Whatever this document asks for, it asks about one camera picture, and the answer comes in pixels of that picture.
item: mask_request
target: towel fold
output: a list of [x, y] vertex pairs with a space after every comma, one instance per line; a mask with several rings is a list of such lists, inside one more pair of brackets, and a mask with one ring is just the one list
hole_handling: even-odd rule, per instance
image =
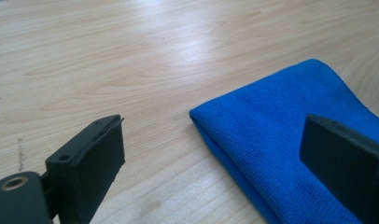
[[379, 118], [324, 63], [308, 60], [189, 112], [205, 143], [270, 223], [359, 223], [300, 162], [307, 114], [379, 142]]

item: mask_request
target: wooden table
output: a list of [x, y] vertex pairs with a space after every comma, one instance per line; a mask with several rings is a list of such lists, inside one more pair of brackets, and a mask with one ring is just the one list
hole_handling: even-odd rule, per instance
[[92, 223], [264, 223], [188, 113], [309, 58], [379, 116], [379, 1], [0, 1], [0, 178], [121, 114]]

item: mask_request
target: screw hole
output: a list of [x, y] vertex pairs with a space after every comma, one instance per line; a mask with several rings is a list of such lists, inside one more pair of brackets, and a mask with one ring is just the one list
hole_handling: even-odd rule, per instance
[[67, 155], [62, 155], [59, 157], [59, 161], [67, 161], [68, 158], [70, 158], [70, 157]]
[[2, 186], [1, 190], [8, 191], [13, 189], [18, 189], [27, 182], [28, 178], [26, 176], [17, 176], [6, 181]]

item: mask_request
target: towel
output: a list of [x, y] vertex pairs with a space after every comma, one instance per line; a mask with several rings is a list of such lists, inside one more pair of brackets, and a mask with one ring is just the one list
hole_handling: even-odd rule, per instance
[[340, 121], [379, 143], [379, 118], [314, 59], [189, 112], [210, 150], [269, 223], [360, 223], [300, 161], [307, 114]]

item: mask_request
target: light wood tabletop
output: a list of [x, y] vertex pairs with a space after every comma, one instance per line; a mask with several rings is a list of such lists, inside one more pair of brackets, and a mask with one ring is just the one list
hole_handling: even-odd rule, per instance
[[0, 178], [121, 114], [92, 223], [264, 223], [189, 110], [309, 58], [379, 116], [378, 0], [0, 1]]

